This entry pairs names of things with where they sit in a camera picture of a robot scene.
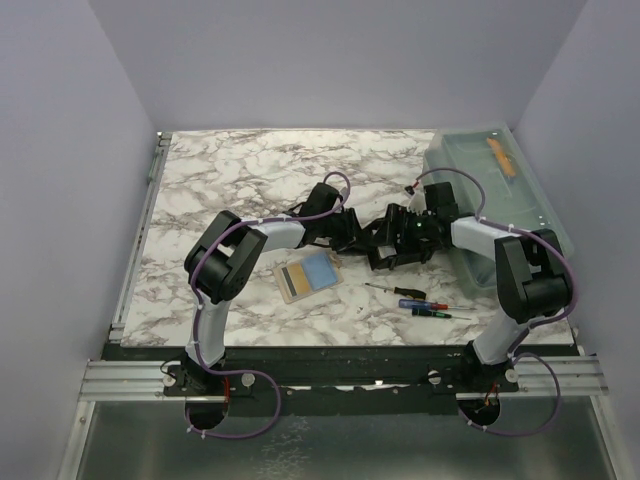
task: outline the gray wall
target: gray wall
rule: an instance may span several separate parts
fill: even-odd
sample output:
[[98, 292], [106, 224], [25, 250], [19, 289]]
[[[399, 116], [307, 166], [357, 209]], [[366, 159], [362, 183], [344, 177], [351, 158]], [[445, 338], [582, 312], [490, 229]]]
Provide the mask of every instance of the gray wall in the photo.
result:
[[436, 127], [524, 108], [584, 0], [90, 0], [158, 129]]
[[574, 317], [640, 472], [640, 2], [590, 0], [516, 137], [576, 246]]
[[0, 477], [55, 478], [155, 133], [85, 0], [0, 16]]

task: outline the orange handle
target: orange handle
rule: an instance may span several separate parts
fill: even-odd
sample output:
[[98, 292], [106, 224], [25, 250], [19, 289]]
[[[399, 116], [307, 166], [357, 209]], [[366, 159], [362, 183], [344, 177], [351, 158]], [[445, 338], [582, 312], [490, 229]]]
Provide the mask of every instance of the orange handle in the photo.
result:
[[496, 156], [496, 159], [500, 164], [500, 168], [502, 168], [502, 173], [509, 178], [515, 177], [516, 171], [513, 169], [513, 165], [511, 165], [511, 160], [509, 160], [509, 157], [504, 153], [500, 142], [495, 138], [487, 138], [487, 143], [491, 147], [491, 150], [493, 150], [493, 154]]

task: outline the black screwdriver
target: black screwdriver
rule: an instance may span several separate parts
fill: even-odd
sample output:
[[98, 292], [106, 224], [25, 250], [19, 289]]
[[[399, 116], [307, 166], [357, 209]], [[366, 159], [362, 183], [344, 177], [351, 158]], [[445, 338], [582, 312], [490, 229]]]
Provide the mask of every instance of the black screwdriver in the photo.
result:
[[412, 308], [411, 315], [414, 317], [437, 317], [437, 318], [455, 318], [458, 320], [471, 320], [466, 317], [454, 317], [448, 313], [442, 313], [434, 310], [425, 310], [424, 308]]
[[391, 291], [396, 295], [402, 295], [408, 298], [413, 298], [414, 300], [426, 300], [427, 294], [422, 290], [415, 290], [413, 288], [400, 288], [400, 287], [385, 287], [384, 285], [374, 285], [373, 283], [365, 283], [373, 288], [381, 288], [382, 290]]

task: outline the clear plastic container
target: clear plastic container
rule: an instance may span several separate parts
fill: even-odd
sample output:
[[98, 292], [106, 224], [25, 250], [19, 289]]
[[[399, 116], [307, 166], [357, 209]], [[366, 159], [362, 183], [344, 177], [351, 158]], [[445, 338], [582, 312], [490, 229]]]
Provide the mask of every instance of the clear plastic container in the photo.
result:
[[[482, 214], [488, 219], [527, 230], [550, 228], [564, 255], [573, 253], [566, 231], [506, 125], [438, 131], [424, 154], [424, 171], [436, 167], [458, 168], [476, 178], [487, 194]], [[474, 212], [480, 203], [477, 187], [462, 175], [436, 172], [423, 181], [451, 182], [461, 212]], [[451, 261], [468, 297], [495, 290], [493, 261], [457, 249], [451, 251]]]

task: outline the marble table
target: marble table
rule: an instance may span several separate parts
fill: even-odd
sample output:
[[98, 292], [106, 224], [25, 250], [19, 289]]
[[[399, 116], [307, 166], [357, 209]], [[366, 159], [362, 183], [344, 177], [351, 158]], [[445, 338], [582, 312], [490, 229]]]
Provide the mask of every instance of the marble table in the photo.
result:
[[[349, 205], [363, 225], [390, 202], [406, 204], [403, 187], [421, 172], [428, 130], [240, 130], [173, 135], [126, 317], [123, 346], [184, 346], [193, 297], [186, 254], [216, 214], [280, 213], [305, 200], [332, 170], [352, 182]], [[340, 180], [336, 186], [341, 188]], [[227, 345], [456, 345], [475, 338], [498, 308], [495, 297], [473, 301], [460, 291], [447, 254], [425, 265], [371, 271], [365, 257], [341, 257], [344, 283], [285, 304], [272, 269], [319, 250], [263, 254], [235, 299]], [[399, 297], [364, 285], [419, 288], [430, 300], [475, 306], [470, 320], [412, 317]], [[528, 343], [571, 344], [566, 321], [533, 332]]]

